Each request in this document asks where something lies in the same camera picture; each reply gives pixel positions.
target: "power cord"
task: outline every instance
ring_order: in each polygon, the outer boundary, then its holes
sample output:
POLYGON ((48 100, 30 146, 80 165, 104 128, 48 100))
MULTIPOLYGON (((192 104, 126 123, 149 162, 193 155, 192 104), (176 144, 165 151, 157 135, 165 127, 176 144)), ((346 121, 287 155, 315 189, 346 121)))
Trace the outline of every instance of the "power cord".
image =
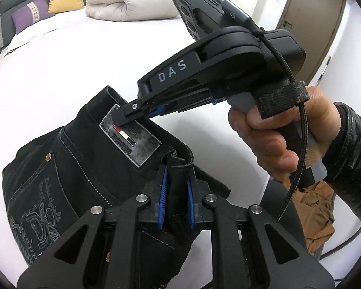
POLYGON ((349 243, 351 243, 355 238, 357 238, 360 233, 361 233, 361 226, 358 229, 358 231, 353 236, 351 236, 348 240, 344 241, 339 246, 337 246, 334 249, 332 249, 332 250, 324 253, 323 255, 321 255, 320 260, 323 260, 323 259, 327 258, 328 256, 331 256, 332 254, 334 254, 334 253, 338 252, 339 250, 345 248, 349 243))
MULTIPOLYGON (((252 31, 252 33, 257 36, 270 50, 270 52, 274 55, 274 57, 278 60, 279 64, 283 68, 287 78, 289 79, 290 83, 293 83, 297 81, 293 75, 293 72, 291 71, 289 65, 286 63, 283 56, 278 52, 278 50, 272 45, 272 43, 265 37, 265 30, 263 28, 260 28, 260 30, 252 31)), ((293 198, 293 195, 295 191, 297 190, 298 183, 301 179, 302 172, 305 167, 305 156, 306 156, 306 150, 308 147, 308 117, 306 114, 306 109, 304 103, 298 104, 298 110, 299 110, 299 116, 301 119, 301 153, 299 155, 298 160, 298 166, 296 170, 296 174, 294 176, 293 182, 291 183, 291 186, 289 188, 289 191, 285 197, 285 199, 282 202, 282 205, 278 211, 278 214, 276 216, 276 221, 279 222, 283 214, 285 213, 288 205, 291 202, 291 199, 293 198)))
MULTIPOLYGON (((344 279, 343 278, 337 278, 337 279, 333 279, 334 282, 341 282, 343 281, 344 279)), ((213 287, 213 282, 209 282, 207 285, 203 286, 201 289, 212 289, 213 287)))

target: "black leather jacket sleeve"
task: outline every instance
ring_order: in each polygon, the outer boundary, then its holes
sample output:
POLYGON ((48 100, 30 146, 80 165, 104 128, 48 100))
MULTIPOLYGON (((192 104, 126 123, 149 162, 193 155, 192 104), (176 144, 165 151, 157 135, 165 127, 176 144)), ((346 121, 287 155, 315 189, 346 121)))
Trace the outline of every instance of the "black leather jacket sleeve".
POLYGON ((361 220, 361 117, 344 103, 335 105, 341 129, 323 158, 325 181, 361 220))

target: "jeans back pocket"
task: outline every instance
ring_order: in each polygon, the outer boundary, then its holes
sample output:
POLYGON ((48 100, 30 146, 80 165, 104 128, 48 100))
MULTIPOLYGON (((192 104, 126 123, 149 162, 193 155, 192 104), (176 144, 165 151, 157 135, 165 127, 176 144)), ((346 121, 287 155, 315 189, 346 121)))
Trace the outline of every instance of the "jeans back pocket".
POLYGON ((78 219, 60 184, 53 154, 11 197, 7 216, 28 265, 78 219))

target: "metal rivet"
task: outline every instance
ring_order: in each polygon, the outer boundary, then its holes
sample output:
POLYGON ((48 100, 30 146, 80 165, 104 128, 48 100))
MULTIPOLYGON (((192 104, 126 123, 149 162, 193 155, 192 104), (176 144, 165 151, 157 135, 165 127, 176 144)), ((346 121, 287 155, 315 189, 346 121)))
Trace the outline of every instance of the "metal rivet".
POLYGON ((146 202, 147 199, 148 199, 148 196, 146 196, 146 195, 138 195, 138 196, 136 196, 136 200, 138 202, 146 202))
POLYGON ((91 208, 91 213, 92 214, 100 214, 103 211, 103 208, 101 206, 94 206, 93 208, 91 208))
POLYGON ((250 211, 254 214, 261 214, 262 213, 262 207, 260 205, 252 205, 250 208, 250 211))
POLYGON ((215 194, 210 193, 205 197, 205 199, 208 202, 215 202, 218 198, 215 194))

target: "velcro strap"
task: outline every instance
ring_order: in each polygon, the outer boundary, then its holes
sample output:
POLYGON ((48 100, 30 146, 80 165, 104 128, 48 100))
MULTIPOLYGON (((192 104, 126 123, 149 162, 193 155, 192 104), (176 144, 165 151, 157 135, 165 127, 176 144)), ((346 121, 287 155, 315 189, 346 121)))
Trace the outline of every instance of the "velcro strap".
POLYGON ((262 119, 284 112, 299 103, 310 99, 303 81, 295 81, 287 86, 269 92, 256 99, 256 105, 262 119))

